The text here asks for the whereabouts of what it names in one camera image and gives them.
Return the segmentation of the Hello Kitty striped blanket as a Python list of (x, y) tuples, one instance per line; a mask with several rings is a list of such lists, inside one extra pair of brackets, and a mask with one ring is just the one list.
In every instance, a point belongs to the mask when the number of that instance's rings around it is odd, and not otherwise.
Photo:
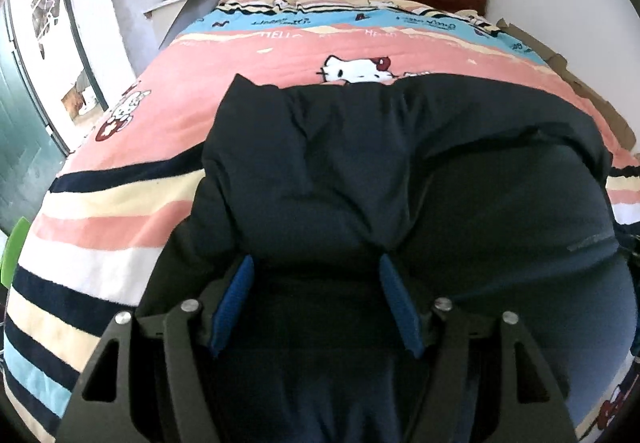
[(469, 74), (539, 88), (596, 122), (618, 226), (639, 230), (639, 163), (602, 111), (526, 38), (475, 10), (418, 0), (220, 0), (178, 35), (49, 187), (18, 259), (4, 324), (4, 391), (39, 442), (113, 316), (138, 304), (203, 178), (202, 145), (236, 74), (280, 86)]

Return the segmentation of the dark green door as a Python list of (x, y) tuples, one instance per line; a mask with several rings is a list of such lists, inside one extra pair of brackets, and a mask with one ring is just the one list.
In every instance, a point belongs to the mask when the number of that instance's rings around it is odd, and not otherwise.
[(7, 234), (19, 218), (35, 218), (65, 161), (16, 45), (8, 3), (1, 7), (0, 84), (1, 230)]

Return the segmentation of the green plastic object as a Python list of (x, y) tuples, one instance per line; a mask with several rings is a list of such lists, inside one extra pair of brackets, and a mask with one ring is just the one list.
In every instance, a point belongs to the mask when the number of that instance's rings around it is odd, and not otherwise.
[(6, 289), (12, 286), (18, 259), (20, 259), (29, 229), (30, 222), (22, 216), (14, 225), (4, 245), (1, 255), (1, 285)]

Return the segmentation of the black hooded puffer jacket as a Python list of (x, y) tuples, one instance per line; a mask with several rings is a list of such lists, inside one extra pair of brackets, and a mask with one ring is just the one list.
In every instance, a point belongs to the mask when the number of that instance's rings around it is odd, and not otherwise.
[(523, 319), (573, 423), (600, 399), (637, 322), (593, 119), (526, 86), (428, 74), (277, 88), (236, 77), (205, 175), (140, 312), (160, 314), (254, 261), (201, 383), (221, 442), (399, 442), (422, 365), (380, 281), (419, 307)]

